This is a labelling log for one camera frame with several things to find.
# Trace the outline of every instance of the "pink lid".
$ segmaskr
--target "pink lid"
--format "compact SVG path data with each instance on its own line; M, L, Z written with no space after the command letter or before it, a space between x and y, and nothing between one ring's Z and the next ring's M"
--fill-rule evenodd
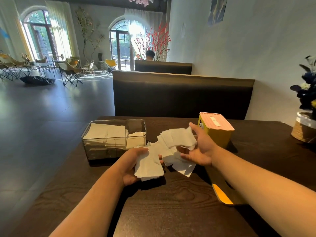
M200 112L200 116L209 129L234 131L234 127L221 114Z

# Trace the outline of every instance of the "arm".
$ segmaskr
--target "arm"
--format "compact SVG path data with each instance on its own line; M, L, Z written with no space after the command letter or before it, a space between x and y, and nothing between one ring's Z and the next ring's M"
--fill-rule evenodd
M212 165L281 236L316 236L316 192L217 146L197 125L198 148L181 157Z
M97 180L50 237L106 236L124 186L138 180L134 176L137 157L147 150L148 148L133 148L125 152Z

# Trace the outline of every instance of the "black leather backrest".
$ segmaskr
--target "black leather backrest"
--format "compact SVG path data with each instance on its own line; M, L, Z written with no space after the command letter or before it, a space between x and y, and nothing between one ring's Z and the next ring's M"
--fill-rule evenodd
M191 75L191 63L135 60L135 71Z
M245 119L252 87L113 78L116 116L198 118L200 112Z

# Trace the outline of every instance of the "booth backrest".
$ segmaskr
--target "booth backrest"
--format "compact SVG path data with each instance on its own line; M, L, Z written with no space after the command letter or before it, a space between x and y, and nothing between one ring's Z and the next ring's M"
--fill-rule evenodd
M135 60L135 71L191 75L192 63Z
M245 119L253 79L113 71L116 116Z

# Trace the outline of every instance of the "wall picture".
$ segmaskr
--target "wall picture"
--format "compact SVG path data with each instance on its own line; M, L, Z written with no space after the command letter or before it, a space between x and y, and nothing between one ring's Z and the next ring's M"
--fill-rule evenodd
M210 16L207 21L209 26L223 21L227 0L212 0Z

